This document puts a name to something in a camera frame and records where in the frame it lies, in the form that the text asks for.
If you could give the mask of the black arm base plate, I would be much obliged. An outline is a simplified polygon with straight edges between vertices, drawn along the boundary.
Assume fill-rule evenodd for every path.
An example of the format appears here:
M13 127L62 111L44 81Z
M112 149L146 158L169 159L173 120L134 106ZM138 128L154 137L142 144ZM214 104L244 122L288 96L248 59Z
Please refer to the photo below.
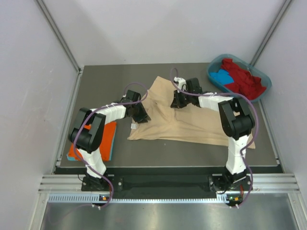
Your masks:
M222 191L247 188L251 185L249 172L232 175L225 167L108 167L104 176L115 192L132 188L200 188Z

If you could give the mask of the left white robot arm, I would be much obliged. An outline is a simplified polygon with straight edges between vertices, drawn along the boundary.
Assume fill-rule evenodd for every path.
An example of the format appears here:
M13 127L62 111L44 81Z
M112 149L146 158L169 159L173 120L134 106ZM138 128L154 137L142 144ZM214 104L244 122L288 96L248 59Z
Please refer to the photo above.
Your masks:
M104 175L106 166L99 152L105 125L126 117L131 117L138 124L151 120L138 92L128 90L119 102L97 109L79 109L68 135L73 150L78 157L82 156L87 174L93 178L92 184L98 190L106 189L109 183L108 177Z

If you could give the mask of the beige t shirt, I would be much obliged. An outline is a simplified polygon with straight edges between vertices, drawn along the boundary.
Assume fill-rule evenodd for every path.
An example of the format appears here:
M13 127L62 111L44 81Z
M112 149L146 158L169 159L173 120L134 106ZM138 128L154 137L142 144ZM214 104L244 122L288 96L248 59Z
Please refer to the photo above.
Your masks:
M172 108L175 90L171 81L156 77L142 102L151 120L134 123L136 128L131 129L128 139L166 139L228 146L228 136L223 131L219 112L192 104L181 109Z

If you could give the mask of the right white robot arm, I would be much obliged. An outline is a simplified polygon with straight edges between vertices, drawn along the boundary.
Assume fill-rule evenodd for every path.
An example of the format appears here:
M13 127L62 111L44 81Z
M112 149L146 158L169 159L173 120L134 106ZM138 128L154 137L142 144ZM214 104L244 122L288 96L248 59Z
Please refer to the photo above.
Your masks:
M204 92L197 78L185 80L175 77L172 108L184 108L192 104L199 108L217 111L222 130L228 136L228 158L225 165L224 184L234 190L246 178L247 167L244 163L246 150L255 120L242 96L223 93Z

